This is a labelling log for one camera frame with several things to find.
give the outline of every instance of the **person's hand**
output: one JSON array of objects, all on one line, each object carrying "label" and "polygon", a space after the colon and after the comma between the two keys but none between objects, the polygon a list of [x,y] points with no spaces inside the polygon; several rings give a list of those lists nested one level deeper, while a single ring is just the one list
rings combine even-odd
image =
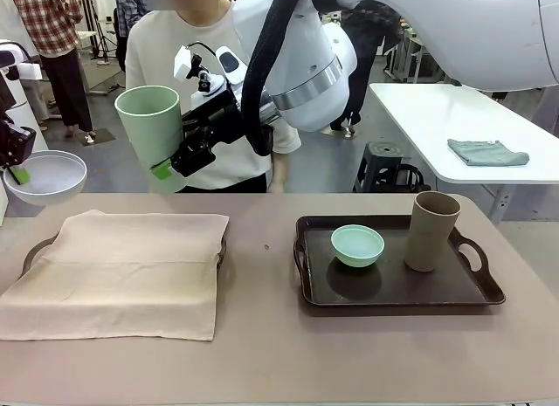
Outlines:
[{"label": "person's hand", "polygon": [[268,188],[268,194],[285,194],[286,190],[283,183],[272,182],[270,188]]}]

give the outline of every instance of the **bowl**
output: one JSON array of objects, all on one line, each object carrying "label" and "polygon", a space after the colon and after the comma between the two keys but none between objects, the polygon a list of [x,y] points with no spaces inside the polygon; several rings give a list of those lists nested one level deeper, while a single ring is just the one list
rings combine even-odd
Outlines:
[{"label": "bowl", "polygon": [[376,231],[362,225],[344,225],[332,233],[336,257],[345,265],[365,268],[383,254],[384,240]]},{"label": "bowl", "polygon": [[18,167],[29,172],[29,182],[18,185],[7,169],[3,172],[3,180],[15,196],[33,205],[64,203],[86,185],[86,163],[66,151],[38,151]]}]

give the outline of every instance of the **green bowl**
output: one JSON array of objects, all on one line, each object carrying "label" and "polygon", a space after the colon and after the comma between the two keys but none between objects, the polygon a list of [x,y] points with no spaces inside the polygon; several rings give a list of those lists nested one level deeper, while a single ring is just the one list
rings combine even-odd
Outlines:
[{"label": "green bowl", "polygon": [[384,251],[382,236],[362,225],[344,225],[332,233],[331,240],[336,257],[354,268],[374,264]]}]

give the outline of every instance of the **white bowl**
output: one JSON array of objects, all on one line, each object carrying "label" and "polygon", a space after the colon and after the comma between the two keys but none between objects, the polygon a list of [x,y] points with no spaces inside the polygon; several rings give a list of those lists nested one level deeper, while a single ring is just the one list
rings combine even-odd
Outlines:
[{"label": "white bowl", "polygon": [[33,205],[64,203],[78,195],[86,185],[86,163],[66,151],[32,153],[20,167],[29,172],[31,179],[28,183],[16,184],[7,169],[3,172],[3,181],[15,196]]}]

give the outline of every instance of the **towel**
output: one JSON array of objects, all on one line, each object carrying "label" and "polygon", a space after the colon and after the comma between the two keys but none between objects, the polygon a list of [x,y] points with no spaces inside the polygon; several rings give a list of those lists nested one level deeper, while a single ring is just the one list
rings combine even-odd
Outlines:
[{"label": "towel", "polygon": [[530,161],[530,156],[527,153],[514,153],[500,141],[449,140],[448,146],[468,166],[524,166]]},{"label": "towel", "polygon": [[68,218],[43,257],[0,297],[0,340],[211,341],[228,222],[98,211]]}]

